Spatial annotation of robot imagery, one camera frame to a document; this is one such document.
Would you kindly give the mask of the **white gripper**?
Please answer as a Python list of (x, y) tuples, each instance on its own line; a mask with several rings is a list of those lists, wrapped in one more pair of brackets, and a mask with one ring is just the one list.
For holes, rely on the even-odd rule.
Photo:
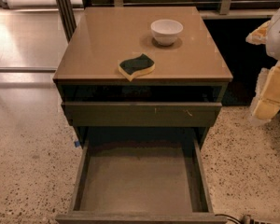
[(251, 32), (245, 41), (253, 45), (266, 43), (267, 55), (278, 60), (271, 69), (260, 70), (256, 95), (249, 108), (250, 123), (263, 125), (270, 122), (280, 111), (280, 8), (270, 21), (264, 22)]

